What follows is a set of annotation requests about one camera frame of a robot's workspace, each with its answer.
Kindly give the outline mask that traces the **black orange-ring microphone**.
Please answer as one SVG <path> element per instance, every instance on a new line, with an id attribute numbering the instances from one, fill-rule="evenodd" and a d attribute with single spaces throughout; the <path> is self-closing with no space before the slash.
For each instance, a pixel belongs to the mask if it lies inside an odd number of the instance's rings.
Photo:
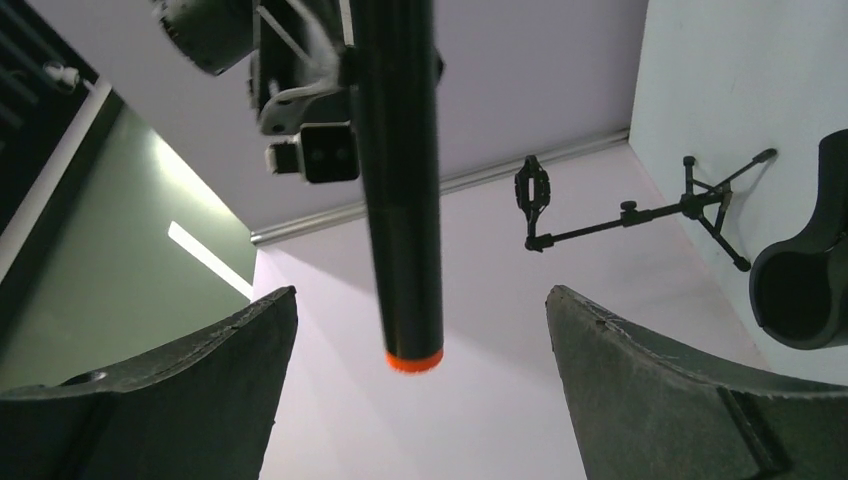
<path id="1" fill-rule="evenodd" d="M 386 359 L 420 374 L 443 358 L 439 56 L 430 1 L 353 1 L 354 127 Z"/>

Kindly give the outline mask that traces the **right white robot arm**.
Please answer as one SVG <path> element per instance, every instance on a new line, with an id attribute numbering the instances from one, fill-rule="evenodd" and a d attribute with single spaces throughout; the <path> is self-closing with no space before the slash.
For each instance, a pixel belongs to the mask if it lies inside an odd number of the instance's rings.
<path id="1" fill-rule="evenodd" d="M 247 61 L 264 136 L 354 123 L 436 129 L 444 62 L 431 1 L 157 1 L 154 18 L 205 74 Z"/>

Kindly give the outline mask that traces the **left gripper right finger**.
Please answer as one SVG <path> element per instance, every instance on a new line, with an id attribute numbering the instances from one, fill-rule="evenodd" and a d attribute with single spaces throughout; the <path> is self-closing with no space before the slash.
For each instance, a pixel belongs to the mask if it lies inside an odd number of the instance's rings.
<path id="1" fill-rule="evenodd" d="M 552 350 L 590 479 L 843 479 L 847 390 L 748 367 L 547 296 Z"/>

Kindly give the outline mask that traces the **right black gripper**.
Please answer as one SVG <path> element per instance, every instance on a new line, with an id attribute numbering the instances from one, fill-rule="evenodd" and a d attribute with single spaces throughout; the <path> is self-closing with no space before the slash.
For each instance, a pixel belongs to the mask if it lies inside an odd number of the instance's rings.
<path id="1" fill-rule="evenodd" d="M 257 1 L 251 87 L 260 126 L 437 122 L 444 62 L 431 1 Z"/>

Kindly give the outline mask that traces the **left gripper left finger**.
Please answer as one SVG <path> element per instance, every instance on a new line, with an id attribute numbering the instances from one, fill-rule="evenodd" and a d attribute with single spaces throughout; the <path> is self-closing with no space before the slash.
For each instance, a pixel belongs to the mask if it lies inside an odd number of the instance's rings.
<path id="1" fill-rule="evenodd" d="M 281 287 L 58 385 L 1 395 L 5 479 L 256 479 L 298 328 Z"/>

